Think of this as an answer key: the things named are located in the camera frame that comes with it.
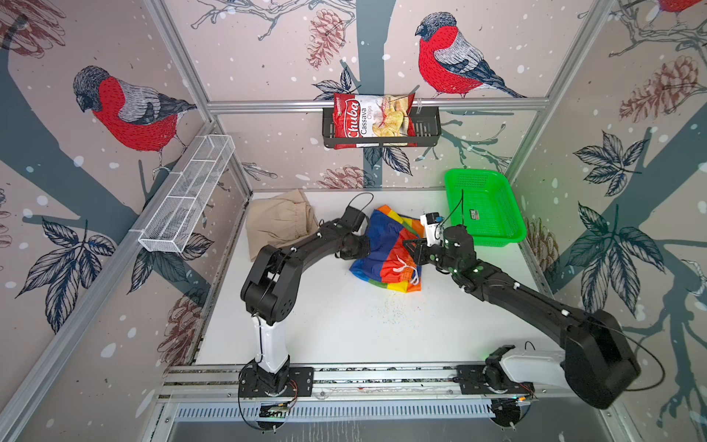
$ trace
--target wallpaper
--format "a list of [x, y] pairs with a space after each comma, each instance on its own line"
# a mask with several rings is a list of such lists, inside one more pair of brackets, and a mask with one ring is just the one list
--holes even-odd
[[[609, 311], [665, 367], [621, 396], [644, 440], [703, 441], [707, 5], [620, 3], [513, 190], [556, 297]], [[658, 382], [637, 357], [633, 388]]]
[[441, 112], [435, 147], [328, 149], [322, 115], [221, 115], [251, 187], [359, 189], [440, 187], [451, 168], [505, 172], [534, 111]]
[[0, 10], [3, 407], [202, 121], [140, 1]]
[[244, 202], [226, 171], [184, 253], [140, 250], [20, 440], [142, 437], [165, 371], [191, 363], [202, 308]]
[[592, 1], [166, 3], [210, 100], [312, 100], [343, 69], [360, 93], [545, 96]]

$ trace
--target pine cone illustration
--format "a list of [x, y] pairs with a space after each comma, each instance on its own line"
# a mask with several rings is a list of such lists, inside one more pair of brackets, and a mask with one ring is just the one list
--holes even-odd
[[171, 366], [186, 362], [200, 319], [201, 307], [188, 295], [179, 298], [172, 307], [165, 330], [167, 339], [157, 347], [157, 351], [162, 353], [160, 360], [167, 363], [165, 371]]
[[327, 189], [363, 189], [372, 183], [370, 176], [354, 165], [345, 165], [336, 170], [327, 169], [322, 179], [317, 184]]
[[664, 63], [645, 81], [642, 88], [631, 92], [627, 101], [622, 101], [619, 118], [633, 116], [637, 123], [658, 114], [670, 114], [689, 97], [697, 87], [697, 61], [680, 56], [673, 62]]
[[560, 257], [560, 250], [557, 247], [555, 235], [542, 226], [542, 220], [537, 219], [530, 222], [525, 219], [527, 228], [527, 239], [530, 243], [533, 255], [537, 258], [538, 264], [544, 273], [551, 278], [557, 271], [557, 259]]
[[10, 47], [4, 49], [42, 58], [55, 43], [65, 45], [65, 32], [57, 19], [66, 15], [48, 0], [0, 0], [0, 35], [4, 37], [21, 16], [26, 22], [18, 26]]
[[312, 35], [307, 46], [310, 55], [307, 63], [317, 70], [322, 63], [329, 64], [344, 46], [345, 29], [346, 25], [335, 12], [329, 9], [317, 11], [317, 18], [310, 22]]

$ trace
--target rainbow bag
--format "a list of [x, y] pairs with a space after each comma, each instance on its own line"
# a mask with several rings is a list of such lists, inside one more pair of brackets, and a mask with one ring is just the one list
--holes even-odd
[[420, 291], [420, 267], [402, 242], [422, 238], [424, 231], [419, 220], [400, 216], [388, 206], [379, 207], [370, 216], [370, 254], [356, 260], [351, 273], [384, 289]]

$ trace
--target white drawstring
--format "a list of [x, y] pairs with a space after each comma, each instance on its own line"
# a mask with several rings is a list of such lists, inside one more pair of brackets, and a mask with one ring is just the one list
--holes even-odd
[[402, 273], [403, 270], [405, 269], [412, 269], [412, 274], [414, 275], [413, 279], [410, 279], [410, 284], [416, 286], [420, 282], [420, 276], [417, 274], [417, 267], [413, 267], [411, 265], [408, 265], [405, 261], [401, 260], [398, 255], [395, 255], [395, 257], [402, 263], [402, 267], [398, 267], [396, 269], [393, 269], [393, 272], [395, 273]]

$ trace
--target bird illustration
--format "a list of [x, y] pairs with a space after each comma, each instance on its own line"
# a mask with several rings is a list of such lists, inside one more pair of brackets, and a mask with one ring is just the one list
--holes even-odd
[[523, 98], [506, 86], [503, 78], [486, 63], [481, 51], [464, 38], [452, 14], [435, 12], [426, 16], [415, 35], [421, 37], [420, 74], [437, 91], [435, 97], [442, 93], [458, 93], [464, 97], [474, 89], [492, 88]]
[[[627, 4], [625, 8], [631, 8], [632, 6], [635, 6], [639, 3], [643, 3], [645, 0], [636, 0], [632, 1], [631, 3]], [[690, 6], [694, 6], [697, 3], [699, 3], [702, 0], [653, 0], [655, 3], [658, 4], [658, 9], [659, 11], [662, 12], [673, 12], [675, 13], [675, 19], [677, 20], [677, 23], [675, 26], [683, 24], [680, 21], [679, 15], [682, 11], [685, 9], [688, 9]]]
[[91, 109], [96, 118], [125, 146], [136, 151], [157, 151], [162, 165], [162, 148], [177, 136], [180, 118], [197, 106], [170, 98], [146, 86], [134, 86], [97, 66], [83, 68], [74, 78], [74, 94], [81, 112]]

